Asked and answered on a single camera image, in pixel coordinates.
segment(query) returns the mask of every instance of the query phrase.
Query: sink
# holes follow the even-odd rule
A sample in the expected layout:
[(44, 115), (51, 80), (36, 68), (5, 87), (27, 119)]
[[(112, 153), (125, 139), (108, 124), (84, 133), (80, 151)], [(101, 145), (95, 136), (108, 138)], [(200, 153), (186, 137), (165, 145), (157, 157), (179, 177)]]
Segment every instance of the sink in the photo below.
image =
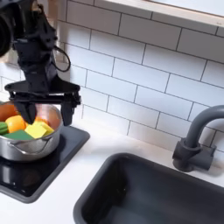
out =
[(76, 224), (223, 224), (224, 189), (130, 154), (103, 164), (74, 206)]

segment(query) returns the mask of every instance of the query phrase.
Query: stainless steel pot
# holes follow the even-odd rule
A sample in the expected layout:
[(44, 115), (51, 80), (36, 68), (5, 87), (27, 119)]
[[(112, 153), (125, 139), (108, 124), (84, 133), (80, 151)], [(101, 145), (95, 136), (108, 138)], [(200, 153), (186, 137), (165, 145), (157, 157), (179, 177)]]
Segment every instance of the stainless steel pot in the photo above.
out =
[[(5, 113), (9, 105), (12, 104), (10, 102), (0, 104), (0, 122), (4, 122), (1, 121), (1, 111)], [(62, 127), (60, 111), (53, 105), (38, 104), (36, 107), (37, 116), (46, 119), (55, 131), (49, 136), (30, 141), (18, 141), (0, 136), (0, 157), (18, 162), (31, 162), (48, 156), (57, 148)]]

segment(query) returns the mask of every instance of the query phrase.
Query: faucet spout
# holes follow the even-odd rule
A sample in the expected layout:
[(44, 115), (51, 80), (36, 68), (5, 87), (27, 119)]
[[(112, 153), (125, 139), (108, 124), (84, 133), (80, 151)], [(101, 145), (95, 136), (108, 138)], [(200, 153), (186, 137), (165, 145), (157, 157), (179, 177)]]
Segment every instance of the faucet spout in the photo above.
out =
[(213, 120), (224, 118), (224, 105), (208, 108), (202, 111), (193, 120), (185, 139), (185, 145), (190, 148), (197, 147), (203, 129)]
[(214, 150), (209, 152), (200, 144), (203, 129), (213, 120), (224, 118), (224, 105), (208, 108), (193, 120), (186, 138), (177, 143), (173, 153), (173, 164), (182, 172), (191, 172), (195, 166), (209, 170), (214, 159)]

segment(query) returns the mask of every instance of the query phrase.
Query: faucet base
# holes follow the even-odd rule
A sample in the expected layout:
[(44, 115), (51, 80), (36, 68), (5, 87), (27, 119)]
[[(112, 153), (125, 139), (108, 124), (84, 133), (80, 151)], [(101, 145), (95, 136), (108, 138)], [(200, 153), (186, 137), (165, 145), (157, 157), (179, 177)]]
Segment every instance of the faucet base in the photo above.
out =
[(193, 171), (193, 165), (191, 164), (187, 164), (187, 165), (183, 165), (182, 162), (174, 159), (172, 162), (173, 166), (181, 171), (181, 172), (192, 172)]
[(211, 152), (202, 149), (199, 143), (196, 148), (188, 147), (186, 139), (182, 138), (177, 143), (172, 158), (173, 165), (179, 171), (191, 172), (195, 166), (208, 171), (214, 159), (214, 150)]

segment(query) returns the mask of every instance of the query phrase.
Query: toy orange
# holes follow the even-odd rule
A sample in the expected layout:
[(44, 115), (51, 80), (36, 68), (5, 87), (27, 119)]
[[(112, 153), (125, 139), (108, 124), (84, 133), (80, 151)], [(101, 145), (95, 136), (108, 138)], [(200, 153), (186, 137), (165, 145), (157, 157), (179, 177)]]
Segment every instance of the toy orange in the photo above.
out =
[(18, 114), (14, 105), (6, 104), (3, 108), (0, 106), (0, 122), (5, 122), (8, 117), (16, 116)]
[(25, 130), (26, 128), (25, 120), (21, 115), (14, 115), (8, 118), (5, 122), (8, 125), (9, 133), (13, 133), (18, 130)]

